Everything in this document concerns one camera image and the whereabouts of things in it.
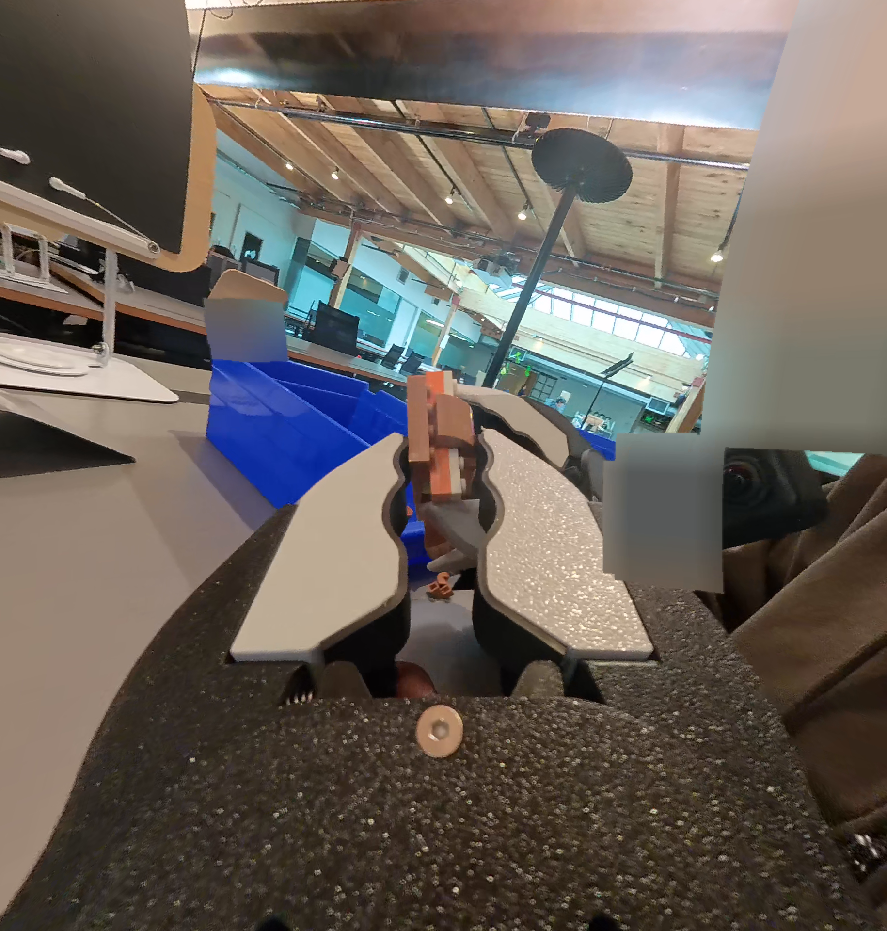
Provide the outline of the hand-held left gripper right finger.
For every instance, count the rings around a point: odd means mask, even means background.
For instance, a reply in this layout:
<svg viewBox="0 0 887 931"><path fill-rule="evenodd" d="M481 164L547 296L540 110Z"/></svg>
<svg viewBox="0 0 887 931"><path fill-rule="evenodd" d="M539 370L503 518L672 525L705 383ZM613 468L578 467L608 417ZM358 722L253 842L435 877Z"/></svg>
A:
<svg viewBox="0 0 887 931"><path fill-rule="evenodd" d="M624 584L602 567L587 498L554 466L492 428L481 482L494 519L477 558L484 603L556 661L644 662L654 645Z"/></svg>

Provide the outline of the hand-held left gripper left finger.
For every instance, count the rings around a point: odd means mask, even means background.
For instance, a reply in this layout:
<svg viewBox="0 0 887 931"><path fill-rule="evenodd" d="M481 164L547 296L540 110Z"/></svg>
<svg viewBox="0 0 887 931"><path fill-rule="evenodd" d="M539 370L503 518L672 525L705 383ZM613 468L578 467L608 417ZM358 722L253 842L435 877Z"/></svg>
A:
<svg viewBox="0 0 887 931"><path fill-rule="evenodd" d="M391 433L302 496L229 648L233 661L317 662L405 607L405 446Z"/></svg>

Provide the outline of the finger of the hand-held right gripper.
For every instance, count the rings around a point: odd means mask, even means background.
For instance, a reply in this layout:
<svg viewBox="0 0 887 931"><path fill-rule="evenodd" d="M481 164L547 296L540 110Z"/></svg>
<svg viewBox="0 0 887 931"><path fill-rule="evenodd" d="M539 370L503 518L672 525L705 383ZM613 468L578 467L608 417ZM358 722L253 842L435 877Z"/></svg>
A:
<svg viewBox="0 0 887 931"><path fill-rule="evenodd" d="M481 386L458 385L455 390L471 406L476 433L496 430L560 471L581 469L586 441L553 408Z"/></svg>
<svg viewBox="0 0 887 931"><path fill-rule="evenodd" d="M475 564L486 539L479 502L427 503L421 510L431 564Z"/></svg>

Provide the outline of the brown lego assembly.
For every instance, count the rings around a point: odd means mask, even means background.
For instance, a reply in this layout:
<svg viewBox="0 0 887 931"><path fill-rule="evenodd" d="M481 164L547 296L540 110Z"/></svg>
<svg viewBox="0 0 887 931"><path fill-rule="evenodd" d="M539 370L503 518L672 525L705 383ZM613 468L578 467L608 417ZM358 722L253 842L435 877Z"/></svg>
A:
<svg viewBox="0 0 887 931"><path fill-rule="evenodd" d="M406 384L407 458L415 514L424 546L435 560L454 550L432 521L431 506L469 500L476 466L476 433L470 404L457 395L449 371L412 375Z"/></svg>

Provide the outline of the blue plastic bin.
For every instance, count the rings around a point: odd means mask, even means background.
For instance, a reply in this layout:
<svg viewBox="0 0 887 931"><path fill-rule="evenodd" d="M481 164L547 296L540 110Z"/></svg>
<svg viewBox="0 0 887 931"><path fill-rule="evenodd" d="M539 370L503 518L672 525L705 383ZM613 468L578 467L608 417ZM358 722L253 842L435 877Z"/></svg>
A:
<svg viewBox="0 0 887 931"><path fill-rule="evenodd" d="M407 405L364 382L292 361L213 362L207 437L276 506L286 526L321 479L391 433L407 438ZM407 449L404 506L414 506ZM408 573L430 557L424 525L406 515Z"/></svg>

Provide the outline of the lego instruction booklet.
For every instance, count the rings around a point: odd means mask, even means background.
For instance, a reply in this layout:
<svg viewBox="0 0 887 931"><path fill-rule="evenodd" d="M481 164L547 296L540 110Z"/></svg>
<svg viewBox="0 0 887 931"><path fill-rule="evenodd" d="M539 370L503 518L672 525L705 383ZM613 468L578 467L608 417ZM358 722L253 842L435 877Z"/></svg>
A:
<svg viewBox="0 0 887 931"><path fill-rule="evenodd" d="M135 458L48 420L0 391L0 479L133 464Z"/></svg>

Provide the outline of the person's brown jacket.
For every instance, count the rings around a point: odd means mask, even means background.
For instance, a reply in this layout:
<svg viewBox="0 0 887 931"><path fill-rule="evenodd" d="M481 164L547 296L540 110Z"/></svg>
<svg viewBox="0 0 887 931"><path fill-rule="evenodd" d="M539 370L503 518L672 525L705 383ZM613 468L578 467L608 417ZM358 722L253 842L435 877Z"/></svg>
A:
<svg viewBox="0 0 887 931"><path fill-rule="evenodd" d="M724 550L698 596L761 681L825 819L887 902L887 456L825 487L808 530Z"/></svg>

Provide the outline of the black office chair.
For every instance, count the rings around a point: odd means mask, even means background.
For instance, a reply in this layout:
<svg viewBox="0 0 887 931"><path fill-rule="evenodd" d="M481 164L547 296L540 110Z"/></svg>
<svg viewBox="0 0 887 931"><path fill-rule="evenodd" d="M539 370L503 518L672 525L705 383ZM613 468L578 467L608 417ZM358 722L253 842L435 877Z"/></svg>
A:
<svg viewBox="0 0 887 931"><path fill-rule="evenodd" d="M360 317L322 301L311 309L302 339L344 355L359 354Z"/></svg>

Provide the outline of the wooden chair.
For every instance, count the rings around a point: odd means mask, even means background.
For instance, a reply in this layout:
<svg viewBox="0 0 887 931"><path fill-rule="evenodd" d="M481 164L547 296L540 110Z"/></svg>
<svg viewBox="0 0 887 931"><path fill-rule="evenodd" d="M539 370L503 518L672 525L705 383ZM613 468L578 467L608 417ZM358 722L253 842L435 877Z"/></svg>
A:
<svg viewBox="0 0 887 931"><path fill-rule="evenodd" d="M209 299L257 300L280 305L288 303L288 296L282 288L237 269L228 269L219 276Z"/></svg>

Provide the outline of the grey desk wooden edge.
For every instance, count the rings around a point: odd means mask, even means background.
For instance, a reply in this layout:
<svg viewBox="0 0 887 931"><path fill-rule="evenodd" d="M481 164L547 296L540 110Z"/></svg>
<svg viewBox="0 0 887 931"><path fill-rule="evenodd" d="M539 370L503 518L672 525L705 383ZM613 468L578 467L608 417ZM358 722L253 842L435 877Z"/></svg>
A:
<svg viewBox="0 0 887 931"><path fill-rule="evenodd" d="M38 266L16 262L16 272L8 273L0 257L0 298L91 320L103 318L103 286L61 262L50 265L49 280L42 282ZM118 315L205 334L203 309L147 289L120 287L115 310Z"/></svg>

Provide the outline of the white lamp stand base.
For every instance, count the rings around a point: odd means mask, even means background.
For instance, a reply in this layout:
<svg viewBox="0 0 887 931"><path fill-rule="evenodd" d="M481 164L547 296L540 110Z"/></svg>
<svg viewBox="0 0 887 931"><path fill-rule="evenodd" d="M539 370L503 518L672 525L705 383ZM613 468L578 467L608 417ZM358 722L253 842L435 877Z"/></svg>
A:
<svg viewBox="0 0 887 931"><path fill-rule="evenodd" d="M103 250L104 298L100 335L92 348L0 333L0 388L70 394L100 400L172 405L173 390L115 352L121 255L155 265L162 246L146 222L121 207L114 195L96 193L92 181L77 183L54 169L42 170L42 192L30 182L0 177L0 228L18 228L23 236L44 238L51 248L71 236Z"/></svg>

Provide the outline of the dark glossy overhead panel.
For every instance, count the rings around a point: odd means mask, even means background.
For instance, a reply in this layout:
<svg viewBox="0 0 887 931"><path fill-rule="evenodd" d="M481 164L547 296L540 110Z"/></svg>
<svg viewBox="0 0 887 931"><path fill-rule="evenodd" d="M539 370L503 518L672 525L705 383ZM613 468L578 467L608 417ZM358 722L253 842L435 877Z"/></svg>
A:
<svg viewBox="0 0 887 931"><path fill-rule="evenodd" d="M186 2L205 84L760 127L793 1Z"/></svg>

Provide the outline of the white stand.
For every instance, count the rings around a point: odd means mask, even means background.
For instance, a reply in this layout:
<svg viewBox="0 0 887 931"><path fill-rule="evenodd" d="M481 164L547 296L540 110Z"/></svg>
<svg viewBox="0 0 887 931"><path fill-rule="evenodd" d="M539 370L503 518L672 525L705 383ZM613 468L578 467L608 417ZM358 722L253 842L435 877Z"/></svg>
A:
<svg viewBox="0 0 887 931"><path fill-rule="evenodd" d="M67 293L52 275L48 241L21 233L18 228L0 228L0 284Z"/></svg>

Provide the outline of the wood framed black panel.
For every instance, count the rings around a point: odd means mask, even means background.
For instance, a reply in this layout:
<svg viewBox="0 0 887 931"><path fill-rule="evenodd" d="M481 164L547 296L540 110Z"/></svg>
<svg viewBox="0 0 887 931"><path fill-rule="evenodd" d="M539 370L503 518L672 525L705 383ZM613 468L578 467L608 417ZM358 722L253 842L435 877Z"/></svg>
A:
<svg viewBox="0 0 887 931"><path fill-rule="evenodd" d="M189 272L216 160L184 2L0 1L0 226Z"/></svg>

